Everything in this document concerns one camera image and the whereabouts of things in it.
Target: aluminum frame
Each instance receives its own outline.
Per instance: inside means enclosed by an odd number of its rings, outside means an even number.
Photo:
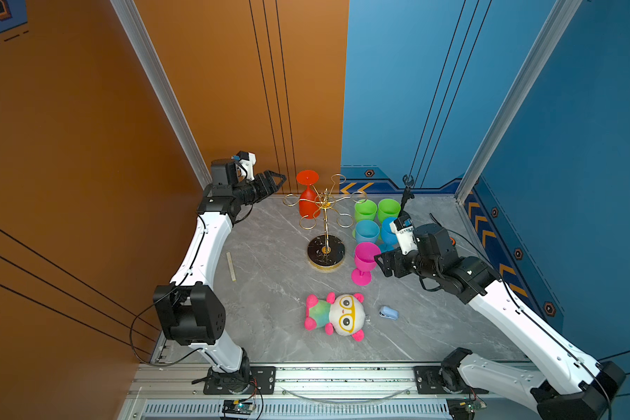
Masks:
[[[514,368],[535,370],[536,366],[531,362],[502,362]],[[355,406],[356,400],[382,399],[398,393],[391,399],[382,401],[384,405],[400,407],[395,413],[387,413],[381,418],[446,418],[447,413],[434,413],[429,417],[425,411],[412,412],[411,408],[402,411],[401,407],[413,407],[417,405],[438,405],[446,399],[466,399],[468,394],[418,394],[414,382],[413,367],[417,365],[441,365],[440,362],[396,362],[396,363],[278,363],[278,364],[252,364],[252,369],[260,369],[261,366],[275,366],[275,392],[265,395],[266,406],[288,406],[305,402],[307,405],[317,405],[304,401],[300,397],[309,399],[336,399],[339,402],[349,402],[347,411],[344,408],[331,409],[330,418],[371,418],[369,412],[358,413],[350,408]],[[205,383],[192,385],[194,379],[207,375],[209,364],[185,364],[180,363],[169,367],[153,367],[141,364],[135,374],[135,379],[130,386],[126,401],[119,414],[119,420],[141,419],[144,411],[154,403],[165,405],[172,404],[220,404],[226,396],[205,395],[203,388]],[[503,399],[497,394],[486,394],[486,400]],[[364,406],[378,405],[378,402],[369,402]],[[174,417],[201,418],[196,413],[177,413]],[[299,417],[298,413],[286,415],[285,413],[264,413],[262,418]],[[316,418],[317,413],[306,417]]]
[[[548,15],[546,22],[544,22],[544,26],[541,27],[541,31],[529,50],[516,79],[513,80],[513,84],[506,94],[502,106],[497,111],[495,119],[492,121],[483,141],[481,141],[476,154],[469,164],[469,168],[467,168],[467,172],[462,177],[460,186],[457,187],[455,199],[458,203],[464,203],[467,195],[469,195],[469,191],[471,191],[478,177],[483,173],[483,169],[504,137],[504,133],[506,133],[516,113],[518,113],[539,73],[544,69],[548,58],[572,21],[581,1],[557,0],[553,5],[553,9]]]
[[[161,107],[163,107],[163,111],[166,113],[173,131],[175,131],[180,146],[185,151],[185,155],[194,174],[196,174],[198,182],[201,184],[201,188],[205,188],[207,184],[212,182],[212,177],[208,167],[205,165],[201,150],[193,138],[193,133],[187,123],[185,114],[179,102],[177,102],[173,87],[170,85],[166,71],[161,65],[159,55],[154,49],[135,2],[133,0],[110,0],[110,2],[117,13],[121,25],[124,27],[135,54],[142,64],[145,74],[147,74],[147,78],[152,84],[156,96],[159,98]]]

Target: green cup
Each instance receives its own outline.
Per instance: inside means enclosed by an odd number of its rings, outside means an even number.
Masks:
[[[359,203],[355,203],[355,220],[359,221],[372,221],[376,218],[376,211],[378,206],[371,200],[364,199]]]
[[[378,203],[378,221],[383,224],[383,221],[388,217],[399,217],[401,211],[401,204],[397,200],[392,198],[381,199]]]

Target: blue cup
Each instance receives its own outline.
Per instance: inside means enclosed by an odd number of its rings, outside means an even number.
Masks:
[[[360,220],[355,226],[355,239],[357,243],[376,243],[379,234],[380,228],[373,220]]]
[[[387,217],[383,220],[383,227],[380,230],[380,239],[382,239],[383,242],[390,247],[394,247],[399,242],[399,240],[397,240],[397,235],[392,233],[392,230],[390,229],[390,224],[395,220],[397,220],[396,217]]]

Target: vent grille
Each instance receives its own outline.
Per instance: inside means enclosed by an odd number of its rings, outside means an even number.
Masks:
[[[149,402],[143,411],[145,417],[163,417],[163,415],[179,414],[188,417],[188,415],[210,414],[210,417],[219,417],[219,410],[222,405],[218,402],[192,402],[177,400],[155,400]]]
[[[452,419],[445,399],[388,401],[369,405],[328,405],[294,399],[266,401],[262,420],[270,419]],[[143,419],[218,419],[222,404],[194,400],[148,400]]]

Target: blue wall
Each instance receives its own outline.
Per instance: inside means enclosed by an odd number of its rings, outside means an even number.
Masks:
[[[378,167],[403,187],[402,176],[416,156],[412,174],[419,187],[439,188],[461,177],[553,4],[554,0],[494,0],[491,4],[480,0],[476,7],[476,0],[351,0],[341,165]],[[451,39],[453,46],[418,147]]]
[[[10,0],[8,6],[12,17],[6,20],[0,20],[0,32],[23,25],[28,21],[25,13],[25,0]]]
[[[581,4],[483,178],[565,337],[595,357],[629,350],[630,0]],[[630,353],[615,360],[630,372]],[[614,418],[630,418],[625,399]]]

